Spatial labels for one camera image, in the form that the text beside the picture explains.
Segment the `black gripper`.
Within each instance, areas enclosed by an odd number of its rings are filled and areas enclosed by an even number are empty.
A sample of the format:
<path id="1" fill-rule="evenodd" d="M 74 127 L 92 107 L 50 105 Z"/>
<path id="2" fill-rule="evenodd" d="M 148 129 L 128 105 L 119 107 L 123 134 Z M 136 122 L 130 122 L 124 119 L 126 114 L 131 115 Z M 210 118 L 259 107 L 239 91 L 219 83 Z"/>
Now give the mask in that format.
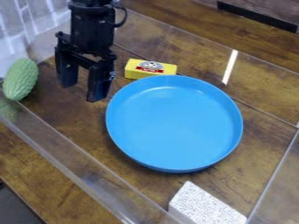
<path id="1" fill-rule="evenodd" d="M 70 0 L 70 33 L 55 34 L 58 81 L 63 88 L 76 85 L 79 64 L 88 65 L 88 102 L 102 101 L 108 96 L 116 77 L 118 56 L 111 51 L 118 28 L 116 8 L 114 0 Z"/>

